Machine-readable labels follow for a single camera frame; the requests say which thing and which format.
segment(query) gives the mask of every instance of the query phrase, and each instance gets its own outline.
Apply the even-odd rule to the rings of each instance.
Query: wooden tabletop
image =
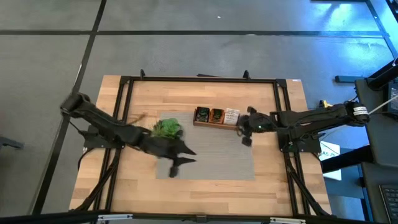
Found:
[[[99,91],[96,105],[109,114],[113,113],[119,80],[120,76],[104,76]],[[306,110],[301,81],[287,80],[287,84],[292,110]],[[284,105],[282,89],[280,96]],[[147,113],[136,125],[151,128],[163,111],[193,112],[197,106],[234,108],[241,113],[248,106],[265,114],[276,111],[271,84],[136,81],[127,121]],[[154,156],[129,147],[123,149],[112,211],[291,216],[286,170],[277,135],[254,134],[252,138],[255,180],[156,179],[157,159]],[[104,149],[94,149],[82,160],[70,208],[79,206],[93,190],[100,175],[103,155]],[[301,160],[307,188],[322,208],[331,212],[319,161],[309,153],[301,153]],[[103,191],[101,208],[104,207],[107,189],[106,186]],[[296,195],[299,211],[303,212],[297,186]]]

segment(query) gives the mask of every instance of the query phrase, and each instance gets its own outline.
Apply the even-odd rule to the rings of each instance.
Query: cable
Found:
[[[79,134],[81,134],[80,129],[78,129],[78,128],[76,127],[75,124],[73,124],[71,121],[69,121],[69,123],[77,130],[77,132],[78,132]]]
[[[392,100],[394,100],[394,99],[396,99],[396,98],[398,98],[398,95],[394,96],[394,97],[391,98],[390,100],[387,100],[386,102],[380,104],[378,107],[374,108],[372,111],[369,112],[369,115],[370,115],[370,114],[373,114],[375,111],[377,111],[378,109],[380,109],[380,108],[383,107],[384,105],[390,103]]]
[[[89,152],[91,152],[93,149],[94,149],[94,148],[88,148],[87,151],[85,151],[85,152],[80,156],[79,161],[77,162],[77,170],[78,170],[78,171],[79,171],[79,169],[80,169],[80,163],[81,163],[81,160],[83,159],[83,157],[84,157],[85,155],[87,155]]]
[[[354,101],[357,98],[358,98],[358,95],[356,95],[352,100],[349,100],[349,101]]]
[[[98,181],[94,189],[91,191],[89,196],[83,201],[83,203],[77,207],[75,210],[88,210],[90,205],[93,203],[95,197],[98,195],[100,190],[104,187],[105,183],[107,183],[107,180],[111,176],[111,174],[116,170],[117,166],[119,165],[119,160],[120,160],[120,155],[113,157],[112,163],[109,165],[108,169],[104,173],[103,177]]]
[[[392,64],[391,64],[393,67],[397,65],[397,64],[396,64],[397,59],[398,59],[398,57],[396,57],[395,60],[394,60],[394,61],[392,62]]]

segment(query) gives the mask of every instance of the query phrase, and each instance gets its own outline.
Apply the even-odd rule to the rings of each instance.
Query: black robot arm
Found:
[[[62,103],[61,111],[72,118],[83,118],[89,122],[98,130],[99,136],[107,142],[119,145],[127,144],[145,153],[173,160],[170,177],[177,175],[179,165],[195,162],[194,159],[178,156],[180,153],[195,155],[183,141],[152,136],[151,131],[146,128],[124,124],[98,109],[90,102],[90,98],[82,93],[70,95]]]
[[[271,112],[269,116],[252,107],[248,107],[248,112],[249,115],[241,116],[238,121],[244,135],[242,143],[250,146],[252,133],[275,131],[283,152],[320,152],[319,146],[314,147],[319,145],[318,132],[341,125],[361,127],[369,122],[366,107],[352,101],[303,112]],[[291,145],[289,148],[285,147],[287,142]]]

